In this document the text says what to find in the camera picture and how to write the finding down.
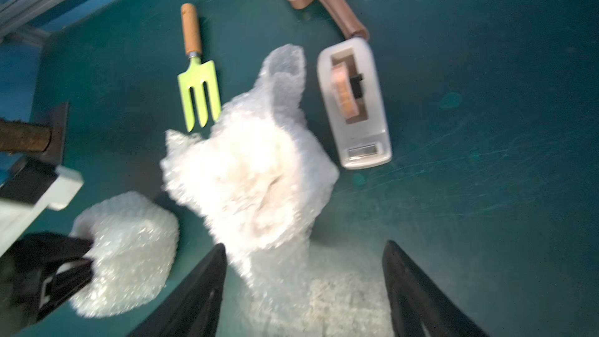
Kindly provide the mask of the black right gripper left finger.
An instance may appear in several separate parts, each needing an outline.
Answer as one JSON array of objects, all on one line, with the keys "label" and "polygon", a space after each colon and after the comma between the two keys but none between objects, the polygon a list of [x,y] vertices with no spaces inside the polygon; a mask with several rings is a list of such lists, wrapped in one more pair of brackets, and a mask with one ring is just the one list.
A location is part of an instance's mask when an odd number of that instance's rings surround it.
[{"label": "black right gripper left finger", "polygon": [[131,336],[215,336],[228,262],[216,244]]}]

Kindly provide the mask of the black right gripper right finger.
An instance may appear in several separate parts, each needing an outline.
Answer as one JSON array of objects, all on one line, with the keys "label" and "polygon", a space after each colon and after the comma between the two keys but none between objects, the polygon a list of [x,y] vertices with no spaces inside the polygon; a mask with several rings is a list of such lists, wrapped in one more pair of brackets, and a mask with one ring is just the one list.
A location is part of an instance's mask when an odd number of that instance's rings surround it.
[{"label": "black right gripper right finger", "polygon": [[382,256],[395,336],[486,336],[394,241]]}]

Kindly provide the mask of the white tape dispenser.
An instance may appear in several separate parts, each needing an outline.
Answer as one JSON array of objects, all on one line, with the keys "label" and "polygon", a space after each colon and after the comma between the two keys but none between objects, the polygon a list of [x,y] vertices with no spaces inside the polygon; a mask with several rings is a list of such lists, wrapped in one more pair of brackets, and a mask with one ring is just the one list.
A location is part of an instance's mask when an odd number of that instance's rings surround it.
[{"label": "white tape dispenser", "polygon": [[317,75],[341,166],[356,170],[390,162],[388,123],[368,42],[353,37],[324,49]]}]

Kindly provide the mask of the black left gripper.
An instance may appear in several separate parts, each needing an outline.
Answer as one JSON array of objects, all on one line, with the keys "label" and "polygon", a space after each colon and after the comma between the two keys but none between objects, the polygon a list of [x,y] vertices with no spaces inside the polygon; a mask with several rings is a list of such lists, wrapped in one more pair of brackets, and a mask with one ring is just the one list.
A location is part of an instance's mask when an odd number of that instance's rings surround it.
[{"label": "black left gripper", "polygon": [[93,244],[51,232],[17,240],[1,256],[1,335],[13,336],[47,318],[87,286],[93,261],[83,257]]}]

